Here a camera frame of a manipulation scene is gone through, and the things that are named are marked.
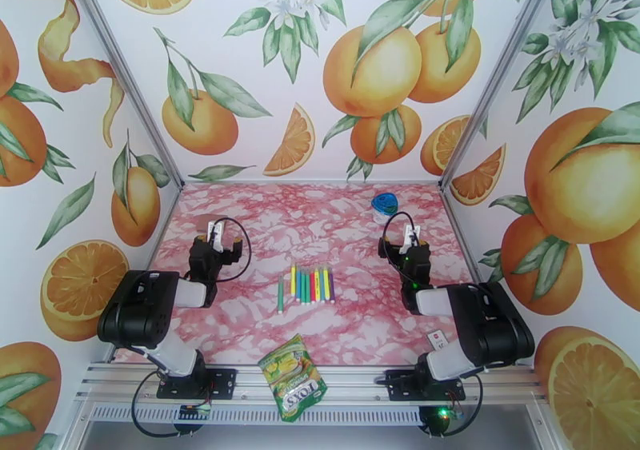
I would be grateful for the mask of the brown cardboard piece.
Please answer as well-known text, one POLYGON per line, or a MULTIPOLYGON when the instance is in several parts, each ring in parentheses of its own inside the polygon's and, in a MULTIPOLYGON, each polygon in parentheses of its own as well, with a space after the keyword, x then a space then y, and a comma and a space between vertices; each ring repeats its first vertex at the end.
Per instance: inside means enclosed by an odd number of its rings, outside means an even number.
POLYGON ((210 233, 211 227, 209 227, 209 223, 215 223, 220 219, 222 219, 223 222, 226 222, 226 216, 224 215, 213 213, 197 215, 194 218, 196 236, 207 235, 210 233))

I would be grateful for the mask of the clear jar with blue lid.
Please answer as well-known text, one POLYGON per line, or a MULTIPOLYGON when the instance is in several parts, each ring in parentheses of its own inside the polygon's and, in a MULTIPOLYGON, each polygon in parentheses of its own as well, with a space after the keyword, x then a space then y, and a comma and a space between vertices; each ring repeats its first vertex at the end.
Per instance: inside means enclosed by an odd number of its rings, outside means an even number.
POLYGON ((377 194, 371 201, 374 222, 384 225, 398 211, 398 199, 393 193, 377 194))

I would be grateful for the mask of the green yellow candy bag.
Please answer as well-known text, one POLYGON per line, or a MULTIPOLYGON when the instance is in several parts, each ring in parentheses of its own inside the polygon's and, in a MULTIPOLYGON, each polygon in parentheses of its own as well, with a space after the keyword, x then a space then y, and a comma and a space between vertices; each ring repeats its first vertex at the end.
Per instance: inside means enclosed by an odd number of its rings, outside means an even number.
POLYGON ((286 423, 295 422, 326 394, 326 382, 299 334, 266 354, 258 361, 258 367, 270 387, 279 416, 286 423))

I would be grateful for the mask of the blue circuit board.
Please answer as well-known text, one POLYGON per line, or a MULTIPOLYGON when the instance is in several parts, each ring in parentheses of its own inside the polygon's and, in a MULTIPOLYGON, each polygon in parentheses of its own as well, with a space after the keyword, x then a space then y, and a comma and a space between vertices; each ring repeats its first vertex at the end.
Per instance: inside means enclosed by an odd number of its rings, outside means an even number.
POLYGON ((186 422, 209 420, 210 412, 210 403, 183 404, 178 410, 178 420, 186 422))

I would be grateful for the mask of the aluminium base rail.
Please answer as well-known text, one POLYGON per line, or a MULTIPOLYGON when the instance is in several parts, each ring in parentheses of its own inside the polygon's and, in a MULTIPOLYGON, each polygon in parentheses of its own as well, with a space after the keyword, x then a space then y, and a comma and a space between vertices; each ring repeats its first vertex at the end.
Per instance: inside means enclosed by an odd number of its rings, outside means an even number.
MULTIPOLYGON (((74 395, 76 401, 131 401, 143 377, 155 367, 152 364, 90 364, 74 395)), ((241 364, 233 397, 216 400, 215 404, 271 405, 274 398, 266 378, 256 365, 241 364)), ((337 406, 409 405, 409 401, 391 401, 387 389, 375 382, 382 378, 388 366, 319 365, 318 371, 327 384, 321 403, 337 406)), ((462 382, 466 403, 475 402, 483 387, 484 404, 532 404, 547 402, 546 394, 534 371, 526 366, 498 368, 479 374, 481 383, 470 377, 462 382)))

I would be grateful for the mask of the aluminium frame post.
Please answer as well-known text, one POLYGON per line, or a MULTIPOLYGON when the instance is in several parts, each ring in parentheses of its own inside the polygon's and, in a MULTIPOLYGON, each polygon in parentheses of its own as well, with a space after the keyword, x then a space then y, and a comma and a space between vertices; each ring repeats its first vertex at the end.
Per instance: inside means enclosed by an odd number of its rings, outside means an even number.
POLYGON ((179 190, 182 190, 185 182, 178 171, 175 161, 167 148, 162 135, 160 134, 158 125, 152 117, 150 108, 147 105, 146 100, 142 95, 142 91, 139 89, 138 83, 126 62, 118 41, 110 28, 110 24, 98 4, 98 0, 79 1, 86 8, 95 32, 103 45, 112 68, 114 69, 118 82, 124 89, 127 96, 130 97, 137 115, 145 127, 147 135, 156 147, 160 159, 168 171, 171 181, 179 190))
POLYGON ((462 163, 467 150, 470 148, 470 144, 473 142, 475 135, 481 129, 483 121, 487 118, 490 106, 500 91, 502 83, 510 71, 515 58, 519 54, 520 47, 526 37, 526 33, 528 32, 532 21, 535 20, 535 15, 539 10, 542 1, 543 0, 524 0, 520 11, 514 18, 514 24, 505 41, 502 52, 496 61, 490 78, 488 79, 478 103, 470 116, 467 127, 453 152, 450 162, 438 182, 438 187, 442 193, 445 193, 448 190, 457 168, 462 163))

